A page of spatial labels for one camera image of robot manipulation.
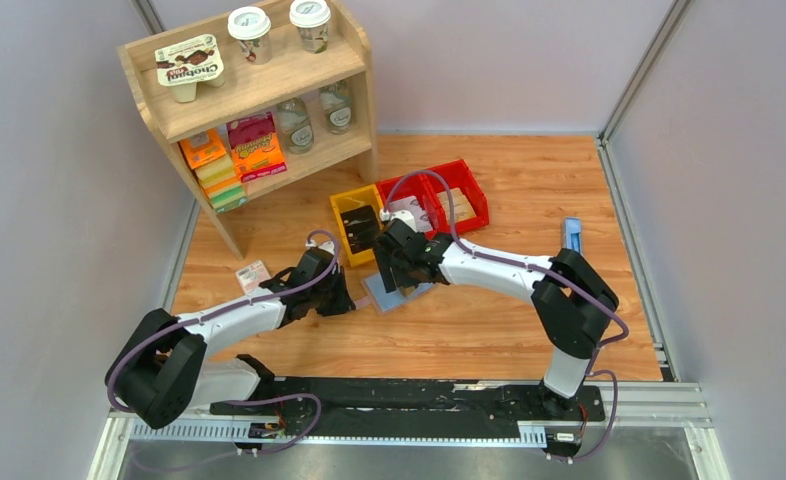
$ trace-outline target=yogurt container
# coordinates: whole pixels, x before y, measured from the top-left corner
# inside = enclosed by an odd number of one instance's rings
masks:
[[[228,34],[237,40],[249,63],[261,65],[272,58],[269,29],[272,22],[258,7],[238,8],[228,15]]]
[[[210,34],[156,50],[155,62],[158,83],[167,87],[179,103],[195,100],[200,82],[214,87],[225,83],[216,37]]]
[[[302,48],[322,53],[328,48],[328,21],[331,9],[325,0],[295,0],[290,4],[290,23],[299,30]]]

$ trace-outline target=shelf board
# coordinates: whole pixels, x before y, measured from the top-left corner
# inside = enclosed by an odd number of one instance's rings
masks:
[[[218,88],[200,85],[196,100],[190,103],[173,100],[169,89],[158,83],[154,68],[142,72],[143,95],[166,139],[177,142],[366,70],[358,53],[336,31],[329,32],[328,48],[319,54],[302,50],[293,25],[273,28],[270,40],[272,60],[251,65],[236,41],[217,35],[225,84]]]
[[[314,132],[313,147],[306,153],[296,155],[288,152],[287,148],[282,145],[287,171],[244,183],[243,188],[246,190],[246,197],[249,200],[372,148],[372,139],[361,130],[354,118],[351,129],[346,133],[335,135],[326,128],[325,116],[318,101],[308,102],[308,110]]]

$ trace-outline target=yellow bin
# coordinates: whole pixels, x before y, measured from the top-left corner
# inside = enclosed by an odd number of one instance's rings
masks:
[[[356,267],[362,263],[367,263],[375,260],[375,255],[372,249],[364,250],[362,252],[353,253],[349,248],[349,239],[346,238],[346,227],[343,226],[343,221],[340,219],[340,214],[355,210],[356,208],[363,207],[364,205],[371,205],[375,212],[375,218],[378,218],[378,212],[384,202],[381,201],[381,195],[378,194],[378,189],[375,184],[367,185],[366,187],[356,188],[348,192],[338,193],[329,197],[331,199],[331,208],[334,209],[334,218],[337,220],[337,228],[340,230],[340,241],[343,245],[343,250],[346,251],[346,257],[349,259],[349,265]]]

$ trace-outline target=wooden shelf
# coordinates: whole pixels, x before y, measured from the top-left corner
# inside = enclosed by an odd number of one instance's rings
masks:
[[[372,138],[361,130],[357,119],[353,119],[352,128],[347,132],[335,135],[326,128],[319,101],[308,102],[307,105],[314,132],[313,147],[301,155],[290,153],[284,148],[287,171],[244,183],[243,188],[249,200],[372,149]]]
[[[315,137],[313,148],[302,155],[285,152],[287,171],[249,182],[245,186],[246,195],[249,199],[260,197],[350,157],[355,157],[358,172],[365,182],[378,180],[375,81],[372,49],[366,32],[340,0],[327,0],[331,8],[328,48],[319,54],[305,52],[296,27],[290,23],[291,3],[292,0],[263,0],[255,4],[272,22],[269,34],[272,60],[264,65],[251,65],[246,61],[237,41],[228,35],[228,13],[119,47],[119,60],[143,123],[238,259],[244,257],[244,249],[237,243],[228,217],[216,213],[199,187],[178,146],[179,140],[282,100],[349,79],[352,128],[343,135],[329,133],[319,102],[310,102],[308,108]],[[157,81],[154,52],[204,34],[216,37],[225,65],[225,83],[217,88],[200,85],[194,101],[177,103],[169,90]]]
[[[167,140],[177,142],[366,69],[337,32],[330,34],[328,48],[319,54],[302,50],[293,25],[272,29],[269,35],[272,60],[264,65],[249,64],[235,40],[217,41],[225,85],[200,85],[190,103],[176,102],[169,89],[158,83],[154,68],[143,72],[143,94]]]

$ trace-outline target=plastic storage bin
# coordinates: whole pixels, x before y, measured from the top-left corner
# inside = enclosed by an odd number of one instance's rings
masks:
[[[375,185],[367,185],[366,187],[356,188],[348,192],[338,193],[329,197],[331,200],[331,208],[334,209],[334,218],[337,220],[337,228],[340,230],[340,240],[343,250],[346,251],[346,257],[349,260],[349,265],[355,267],[363,263],[375,260],[375,255],[372,249],[363,250],[360,252],[352,252],[349,247],[349,239],[346,237],[346,227],[340,217],[341,213],[349,212],[364,205],[370,205],[375,211],[375,218],[378,219],[378,212],[384,205],[381,196],[378,194],[378,189]]]
[[[426,175],[417,175],[405,180],[405,183],[396,190],[396,196],[392,200],[399,200],[412,195],[417,197],[417,201],[422,209],[425,210],[425,213],[428,214],[428,220],[434,227],[430,231],[425,232],[426,238],[431,239],[438,232],[439,228],[446,223],[441,223],[440,221],[440,216],[444,215],[443,207],[440,206],[437,197],[431,194],[428,189],[428,183],[424,180],[425,177]],[[390,191],[393,190],[393,186],[396,185],[400,178],[402,177],[383,180],[375,184],[378,187],[378,193],[381,194],[382,206],[387,202]]]
[[[440,176],[446,180],[446,183],[449,184],[450,189],[460,188],[461,192],[463,192],[464,196],[467,197],[467,200],[469,200],[470,205],[473,207],[473,211],[476,215],[474,218],[468,218],[455,223],[455,228],[458,233],[465,233],[490,223],[487,197],[484,196],[484,192],[481,190],[481,187],[478,186],[478,183],[476,183],[475,177],[473,177],[470,168],[463,159],[444,163],[436,167],[430,167],[428,170],[439,173]],[[438,193],[443,193],[443,195],[445,195],[443,185],[441,185],[436,178],[429,175],[420,175],[420,177],[422,177],[428,191],[431,192],[435,201],[437,201]],[[451,231],[449,227],[449,212],[443,210],[442,206],[440,206],[440,209],[443,213],[440,215],[439,229],[441,232],[448,233]]]

